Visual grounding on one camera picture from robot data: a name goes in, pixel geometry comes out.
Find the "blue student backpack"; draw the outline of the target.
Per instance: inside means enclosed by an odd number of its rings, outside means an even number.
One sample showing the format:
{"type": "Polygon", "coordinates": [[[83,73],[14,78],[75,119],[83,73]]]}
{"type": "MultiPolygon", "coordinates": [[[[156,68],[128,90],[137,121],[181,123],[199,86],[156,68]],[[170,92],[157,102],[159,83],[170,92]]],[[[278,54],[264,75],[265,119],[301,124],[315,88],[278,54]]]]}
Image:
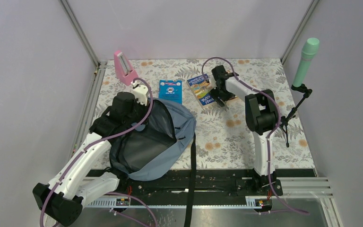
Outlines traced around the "blue student backpack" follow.
{"type": "Polygon", "coordinates": [[[137,181],[152,181],[164,176],[190,148],[187,207],[184,225],[189,227],[196,186],[196,119],[185,106],[154,99],[147,122],[115,139],[110,150],[110,171],[137,181]]]}

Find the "orange book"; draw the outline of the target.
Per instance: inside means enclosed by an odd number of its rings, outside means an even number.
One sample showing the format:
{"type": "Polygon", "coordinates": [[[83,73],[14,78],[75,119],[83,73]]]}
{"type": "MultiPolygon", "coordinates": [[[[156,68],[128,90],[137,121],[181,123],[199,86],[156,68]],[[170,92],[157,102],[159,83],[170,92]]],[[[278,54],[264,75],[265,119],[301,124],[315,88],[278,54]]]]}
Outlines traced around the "orange book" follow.
{"type": "Polygon", "coordinates": [[[224,85],[224,90],[226,93],[226,100],[232,100],[236,98],[236,94],[233,92],[232,90],[232,86],[234,85],[235,82],[235,76],[233,73],[227,73],[225,75],[225,85],[224,85]]]}

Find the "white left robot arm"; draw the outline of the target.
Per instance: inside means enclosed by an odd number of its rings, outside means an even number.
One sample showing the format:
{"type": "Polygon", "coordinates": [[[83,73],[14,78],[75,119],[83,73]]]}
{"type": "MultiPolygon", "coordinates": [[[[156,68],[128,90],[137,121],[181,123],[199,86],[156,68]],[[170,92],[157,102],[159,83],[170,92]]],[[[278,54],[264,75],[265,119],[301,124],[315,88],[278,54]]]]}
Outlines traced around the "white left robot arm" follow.
{"type": "Polygon", "coordinates": [[[68,163],[48,183],[37,183],[32,194],[40,214],[55,220],[54,226],[68,227],[80,216],[83,208],[102,195],[126,192],[128,182],[112,173],[82,185],[82,181],[98,158],[112,147],[112,142],[144,124],[154,105],[151,92],[119,92],[112,105],[95,119],[82,145],[68,163]]]}

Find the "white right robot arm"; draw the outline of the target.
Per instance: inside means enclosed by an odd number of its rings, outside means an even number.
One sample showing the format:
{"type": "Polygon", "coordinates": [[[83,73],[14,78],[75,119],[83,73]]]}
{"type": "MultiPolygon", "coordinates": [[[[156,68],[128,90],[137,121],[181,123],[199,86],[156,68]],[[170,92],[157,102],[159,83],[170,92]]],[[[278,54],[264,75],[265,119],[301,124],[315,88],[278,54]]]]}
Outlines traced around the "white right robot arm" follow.
{"type": "Polygon", "coordinates": [[[269,89],[258,91],[238,79],[237,75],[226,72],[224,66],[216,66],[212,70],[215,88],[210,95],[221,106],[226,101],[240,98],[244,101],[245,121],[253,133],[255,143],[254,170],[260,177],[254,179],[252,188],[256,194],[263,195],[271,188],[270,181],[263,176],[275,171],[272,163],[272,131],[276,127],[279,114],[274,103],[273,92],[269,89]]]}

